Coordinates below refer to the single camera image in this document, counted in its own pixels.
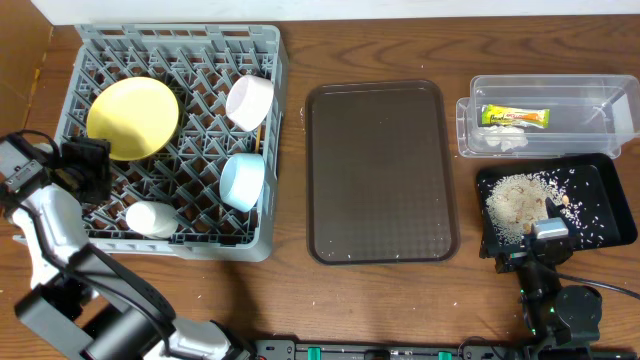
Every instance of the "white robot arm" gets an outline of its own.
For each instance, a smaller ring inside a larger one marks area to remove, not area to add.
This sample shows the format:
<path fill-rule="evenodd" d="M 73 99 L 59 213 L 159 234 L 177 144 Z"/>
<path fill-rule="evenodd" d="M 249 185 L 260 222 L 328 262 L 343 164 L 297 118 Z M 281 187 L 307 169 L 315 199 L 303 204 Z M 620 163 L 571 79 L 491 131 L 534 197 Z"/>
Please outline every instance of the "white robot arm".
<path fill-rule="evenodd" d="M 74 171 L 86 165 L 82 179 L 96 181 L 104 164 L 83 164 L 80 158 L 86 154 L 81 153 L 89 152 L 93 159 L 98 154 L 108 164 L 108 149 L 106 142 L 85 139 L 63 145 L 62 154 L 56 148 L 47 155 L 19 133 L 0 139 L 2 202 L 10 220 L 25 234 L 33 264 L 33 291 L 16 305 L 18 318 L 71 359 L 253 358 L 250 345 L 213 322 L 176 317 L 151 285 L 90 244 L 76 197 L 95 200 L 95 192 L 83 192 L 81 181 L 70 180 L 69 173 L 77 175 Z M 64 171 L 67 153 L 74 162 L 69 173 Z M 110 186 L 110 175 L 101 181 Z M 82 306 L 98 295 L 109 306 L 85 328 L 75 326 Z"/>

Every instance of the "dish rack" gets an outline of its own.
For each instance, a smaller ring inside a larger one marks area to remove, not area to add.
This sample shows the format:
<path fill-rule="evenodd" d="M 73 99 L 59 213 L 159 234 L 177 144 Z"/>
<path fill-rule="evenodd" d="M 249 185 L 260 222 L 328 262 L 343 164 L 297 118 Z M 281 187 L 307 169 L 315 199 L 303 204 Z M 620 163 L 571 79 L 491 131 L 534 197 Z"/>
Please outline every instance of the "dish rack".
<path fill-rule="evenodd" d="M 76 26 L 84 45 L 75 61 L 56 141 L 86 136 L 91 104 L 108 86 L 149 76 L 165 83 L 181 107 L 179 124 L 158 153 L 111 162 L 111 199 L 84 205 L 90 240 L 108 253 L 173 255 L 184 259 L 262 261 L 272 249 L 277 155 L 285 111 L 288 59 L 274 26 L 144 24 Z M 270 79 L 275 93 L 261 127 L 244 132 L 225 115 L 226 97 L 245 74 Z M 242 213 L 220 200 L 220 174 L 229 156 L 258 149 L 266 164 L 257 204 Z M 178 210 L 168 240 L 130 230 L 125 211 L 136 201 Z"/>

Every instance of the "yellow plate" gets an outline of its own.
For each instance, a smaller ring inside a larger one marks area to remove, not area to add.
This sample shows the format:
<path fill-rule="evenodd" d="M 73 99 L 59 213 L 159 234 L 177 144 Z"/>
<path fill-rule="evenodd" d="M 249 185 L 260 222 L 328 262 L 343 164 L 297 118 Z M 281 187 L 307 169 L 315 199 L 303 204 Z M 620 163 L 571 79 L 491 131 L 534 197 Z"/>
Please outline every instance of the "yellow plate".
<path fill-rule="evenodd" d="M 93 102 L 87 136 L 109 141 L 113 160 L 139 160 L 169 142 L 178 112 L 175 95 L 160 81 L 146 77 L 121 80 Z"/>

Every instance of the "plastic container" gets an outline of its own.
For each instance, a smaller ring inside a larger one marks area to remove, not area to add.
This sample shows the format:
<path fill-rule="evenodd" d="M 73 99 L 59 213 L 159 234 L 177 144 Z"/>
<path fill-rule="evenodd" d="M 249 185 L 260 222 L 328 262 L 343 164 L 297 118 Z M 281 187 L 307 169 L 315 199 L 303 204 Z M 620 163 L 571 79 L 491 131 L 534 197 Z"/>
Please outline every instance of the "plastic container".
<path fill-rule="evenodd" d="M 108 253 L 266 259 L 273 243 L 278 138 L 287 93 L 288 59 L 278 29 L 214 24 L 76 29 L 84 45 L 63 105 L 58 142 L 72 135 L 86 136 L 93 101 L 125 78 L 162 81 L 182 110 L 178 129 L 163 149 L 141 161 L 112 162 L 111 201 L 83 208 L 91 242 Z M 234 126 L 224 110 L 229 90 L 246 74 L 269 79 L 274 86 L 270 110 L 251 132 Z M 266 166 L 263 190 L 257 204 L 243 213 L 222 203 L 219 180 L 232 154 L 253 152 L 256 145 Z M 126 225 L 126 209 L 143 200 L 171 204 L 178 211 L 180 226 L 169 240 L 143 237 Z"/>
<path fill-rule="evenodd" d="M 494 134 L 482 127 L 484 105 L 550 109 L 549 127 Z M 630 75 L 482 75 L 456 105 L 458 150 L 465 157 L 550 158 L 600 152 L 616 158 L 640 135 L 640 84 Z M 507 151 L 496 141 L 527 144 Z"/>

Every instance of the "white food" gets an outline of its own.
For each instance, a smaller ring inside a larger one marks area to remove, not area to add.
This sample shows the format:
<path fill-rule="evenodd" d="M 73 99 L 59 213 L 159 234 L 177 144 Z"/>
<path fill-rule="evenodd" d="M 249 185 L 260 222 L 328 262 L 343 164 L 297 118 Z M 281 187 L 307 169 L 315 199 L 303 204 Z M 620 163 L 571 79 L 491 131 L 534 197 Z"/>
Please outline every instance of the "white food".
<path fill-rule="evenodd" d="M 529 141 L 527 138 L 521 134 L 524 134 L 524 129 L 515 127 L 515 126 L 490 126 L 487 128 L 482 128 L 481 130 L 484 132 L 484 140 L 487 142 L 489 146 L 498 146 L 500 145 L 500 150 L 508 151 L 519 146 L 526 146 Z M 514 134 L 516 136 L 491 136 L 492 134 L 496 135 L 504 135 L 504 134 Z"/>
<path fill-rule="evenodd" d="M 519 243 L 535 222 L 548 218 L 545 200 L 550 198 L 554 204 L 561 205 L 564 195 L 564 188 L 558 187 L 554 180 L 545 179 L 544 173 L 500 179 L 486 202 L 496 235 L 506 244 Z M 565 216 L 574 217 L 571 204 L 563 211 L 567 212 Z"/>

